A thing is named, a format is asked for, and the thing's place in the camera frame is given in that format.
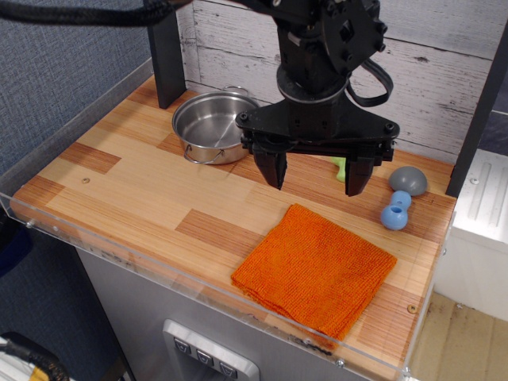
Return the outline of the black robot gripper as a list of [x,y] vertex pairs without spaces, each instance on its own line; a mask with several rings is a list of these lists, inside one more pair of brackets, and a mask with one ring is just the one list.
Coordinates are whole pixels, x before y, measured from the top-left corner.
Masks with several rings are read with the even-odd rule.
[[363,192],[374,162],[393,160],[398,125],[365,109],[386,102],[394,84],[381,67],[365,70],[384,86],[384,94],[361,97],[347,81],[319,99],[284,79],[284,100],[236,117],[241,143],[268,185],[282,189],[288,152],[347,157],[345,193],[349,197]]

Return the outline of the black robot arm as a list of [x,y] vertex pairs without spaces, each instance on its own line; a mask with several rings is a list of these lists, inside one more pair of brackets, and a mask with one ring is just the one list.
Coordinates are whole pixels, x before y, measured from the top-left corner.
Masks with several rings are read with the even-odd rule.
[[283,185],[289,153],[343,157],[345,192],[360,194],[392,159],[397,123],[373,114],[394,88],[373,61],[387,26],[377,1],[249,1],[276,23],[283,100],[237,116],[243,146],[266,182]]

